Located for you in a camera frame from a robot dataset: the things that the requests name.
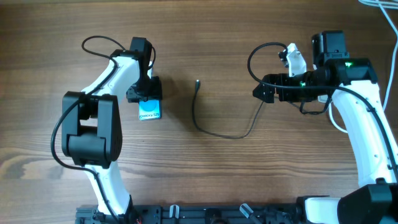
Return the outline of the Galaxy smartphone cyan screen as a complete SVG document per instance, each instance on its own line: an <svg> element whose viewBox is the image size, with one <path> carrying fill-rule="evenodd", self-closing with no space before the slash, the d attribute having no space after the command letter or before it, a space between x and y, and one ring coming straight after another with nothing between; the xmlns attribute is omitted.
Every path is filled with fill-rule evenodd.
<svg viewBox="0 0 398 224"><path fill-rule="evenodd" d="M141 121L160 119L161 105L160 100L148 100L139 102L139 119Z"/></svg>

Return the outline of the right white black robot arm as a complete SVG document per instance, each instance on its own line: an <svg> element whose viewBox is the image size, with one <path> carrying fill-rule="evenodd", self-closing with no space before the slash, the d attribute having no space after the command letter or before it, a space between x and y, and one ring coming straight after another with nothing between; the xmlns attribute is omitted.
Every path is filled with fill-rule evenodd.
<svg viewBox="0 0 398 224"><path fill-rule="evenodd" d="M314 70L294 44L285 45L279 58L287 73L268 74L257 81L253 96L304 105L326 96L345 124L354 151L359 187L341 197L303 196L295 205L271 208L287 223L396 223L397 143L382 108L376 72L369 59L352 58L340 30L312 37Z"/></svg>

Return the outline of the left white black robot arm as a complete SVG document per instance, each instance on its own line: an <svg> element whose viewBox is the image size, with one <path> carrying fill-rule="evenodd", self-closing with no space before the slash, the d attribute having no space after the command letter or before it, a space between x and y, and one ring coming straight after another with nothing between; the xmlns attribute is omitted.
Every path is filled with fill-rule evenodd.
<svg viewBox="0 0 398 224"><path fill-rule="evenodd" d="M62 152L72 159L71 169L90 178L99 213L125 222L133 208L117 163L123 143L119 104L123 99L138 104L141 121L159 119L162 84L152 74L155 48L143 37L133 37L128 49L120 45L107 59L105 71L91 85L64 95L50 150L59 162L55 137L60 131Z"/></svg>

